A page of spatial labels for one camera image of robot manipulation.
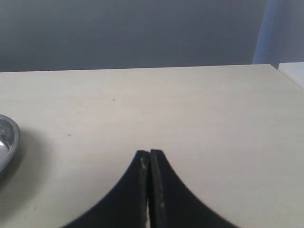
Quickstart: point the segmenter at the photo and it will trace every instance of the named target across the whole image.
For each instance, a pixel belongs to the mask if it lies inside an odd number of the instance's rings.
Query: metal bowl
[[[4,171],[20,141],[20,129],[10,118],[0,115],[0,174]]]

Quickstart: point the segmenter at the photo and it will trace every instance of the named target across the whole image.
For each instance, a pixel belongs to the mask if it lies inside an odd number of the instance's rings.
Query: table
[[[304,90],[304,63],[281,63],[278,70]]]
[[[151,148],[234,224],[301,227],[303,103],[270,65],[0,73],[0,113],[22,137],[0,227],[68,223]]]

